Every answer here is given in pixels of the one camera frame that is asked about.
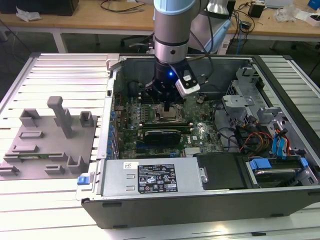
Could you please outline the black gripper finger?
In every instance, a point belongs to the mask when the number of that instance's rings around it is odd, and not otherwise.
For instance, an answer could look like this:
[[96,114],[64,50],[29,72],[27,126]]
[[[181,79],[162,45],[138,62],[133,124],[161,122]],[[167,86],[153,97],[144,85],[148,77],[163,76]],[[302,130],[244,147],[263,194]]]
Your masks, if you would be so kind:
[[154,102],[162,103],[163,110],[165,112],[168,111],[168,96],[166,88],[163,84],[157,81],[151,81],[145,85],[145,92]]
[[169,111],[170,107],[176,106],[176,105],[183,105],[185,103],[185,99],[181,96],[174,97],[173,99],[169,99],[167,101],[167,110]]

